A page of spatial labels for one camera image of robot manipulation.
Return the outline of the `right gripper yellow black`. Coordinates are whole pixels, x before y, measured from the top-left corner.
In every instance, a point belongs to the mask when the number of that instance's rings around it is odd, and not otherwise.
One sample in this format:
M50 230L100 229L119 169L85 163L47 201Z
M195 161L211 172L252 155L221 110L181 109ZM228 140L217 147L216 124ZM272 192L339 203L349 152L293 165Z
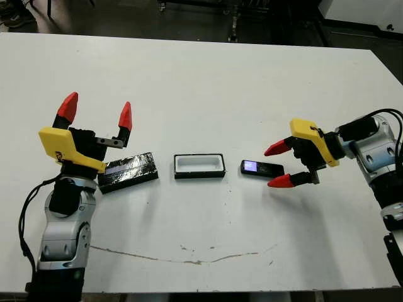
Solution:
M291 188L303 184L318 184L317 171L336 167L344 157L338 134L323 132L313 121L294 118L290 122L292 137L284 138L270 145L264 156L279 155L293 150L295 158L307 168L307 172L285 174L268 182L269 187Z

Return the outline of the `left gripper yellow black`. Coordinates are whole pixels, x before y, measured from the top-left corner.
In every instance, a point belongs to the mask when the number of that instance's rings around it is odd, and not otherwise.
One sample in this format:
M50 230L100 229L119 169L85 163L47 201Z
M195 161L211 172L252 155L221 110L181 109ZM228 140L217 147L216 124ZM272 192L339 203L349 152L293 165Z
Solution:
M132 131L132 108L126 102L118 122L117 137L97 137L92 130L70 127L77 111L78 93L70 93L60 105L52 127L39 131L45 153L61 165L61 174L90 180L105 172L106 150L127 146Z

